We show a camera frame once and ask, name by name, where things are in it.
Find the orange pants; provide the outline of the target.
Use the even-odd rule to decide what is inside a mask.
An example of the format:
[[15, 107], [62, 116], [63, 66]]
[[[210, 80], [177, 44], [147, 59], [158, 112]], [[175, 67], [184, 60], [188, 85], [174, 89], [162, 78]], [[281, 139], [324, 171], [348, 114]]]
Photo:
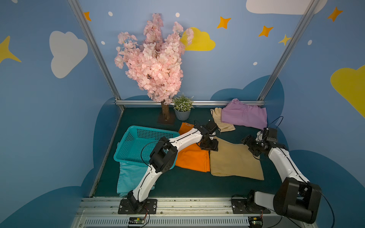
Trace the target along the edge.
[[180, 168], [203, 173], [211, 171], [209, 152], [202, 150], [195, 143], [178, 153], [175, 165]]

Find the beige pants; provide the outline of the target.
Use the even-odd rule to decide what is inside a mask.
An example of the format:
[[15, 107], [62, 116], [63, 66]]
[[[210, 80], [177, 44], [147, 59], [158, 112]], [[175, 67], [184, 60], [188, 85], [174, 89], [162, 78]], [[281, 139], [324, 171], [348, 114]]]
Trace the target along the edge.
[[218, 137], [218, 151], [210, 152], [210, 172], [213, 176], [239, 176], [264, 180], [261, 163], [254, 158], [249, 147], [233, 144]]

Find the teal plastic basket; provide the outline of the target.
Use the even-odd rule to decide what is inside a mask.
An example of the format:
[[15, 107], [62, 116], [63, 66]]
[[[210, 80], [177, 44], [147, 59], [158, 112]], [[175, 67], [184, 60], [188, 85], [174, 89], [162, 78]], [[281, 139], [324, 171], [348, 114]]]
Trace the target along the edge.
[[117, 144], [114, 160], [125, 164], [144, 166], [149, 162], [150, 153], [162, 137], [170, 139], [179, 135], [175, 131], [130, 126]]

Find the teal pants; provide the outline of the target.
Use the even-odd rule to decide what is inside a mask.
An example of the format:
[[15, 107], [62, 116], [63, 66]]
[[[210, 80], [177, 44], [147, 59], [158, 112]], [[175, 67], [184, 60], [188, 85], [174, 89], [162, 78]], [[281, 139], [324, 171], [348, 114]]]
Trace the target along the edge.
[[148, 167], [141, 163], [120, 162], [120, 172], [117, 182], [117, 194], [124, 197], [134, 190], [144, 177]]

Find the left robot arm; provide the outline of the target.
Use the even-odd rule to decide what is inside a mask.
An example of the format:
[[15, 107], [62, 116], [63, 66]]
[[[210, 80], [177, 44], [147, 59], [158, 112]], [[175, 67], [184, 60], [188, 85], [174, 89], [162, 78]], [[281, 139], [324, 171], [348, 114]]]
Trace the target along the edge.
[[202, 150], [218, 151], [218, 140], [214, 139], [218, 126], [209, 121], [205, 125], [195, 124], [187, 133], [175, 138], [162, 137], [150, 154], [147, 171], [138, 186], [127, 194], [127, 202], [133, 212], [141, 212], [149, 192], [158, 178], [172, 169], [178, 153], [192, 144]]

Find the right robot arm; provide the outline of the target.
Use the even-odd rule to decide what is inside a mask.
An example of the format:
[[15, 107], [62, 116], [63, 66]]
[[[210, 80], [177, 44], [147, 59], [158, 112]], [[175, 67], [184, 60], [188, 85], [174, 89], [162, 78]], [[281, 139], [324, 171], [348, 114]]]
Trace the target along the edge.
[[276, 129], [265, 128], [257, 136], [249, 135], [242, 139], [254, 157], [265, 155], [272, 161], [282, 180], [275, 194], [250, 191], [245, 203], [246, 210], [250, 213], [274, 211], [283, 217], [313, 224], [317, 218], [322, 190], [300, 172], [287, 146], [278, 142], [277, 134]]

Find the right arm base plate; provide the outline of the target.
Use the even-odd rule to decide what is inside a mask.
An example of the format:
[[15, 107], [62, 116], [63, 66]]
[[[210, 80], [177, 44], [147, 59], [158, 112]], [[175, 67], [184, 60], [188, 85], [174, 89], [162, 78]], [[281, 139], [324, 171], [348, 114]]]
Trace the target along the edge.
[[231, 197], [231, 208], [233, 214], [270, 214], [267, 208], [257, 205], [253, 199], [244, 198], [239, 195]]

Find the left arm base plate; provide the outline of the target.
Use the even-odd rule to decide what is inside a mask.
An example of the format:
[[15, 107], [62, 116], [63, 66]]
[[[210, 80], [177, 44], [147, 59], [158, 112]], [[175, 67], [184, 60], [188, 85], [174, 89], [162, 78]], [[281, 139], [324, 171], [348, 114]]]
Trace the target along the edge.
[[131, 203], [128, 199], [122, 199], [119, 204], [118, 214], [156, 214], [158, 200], [146, 199], [141, 203]]

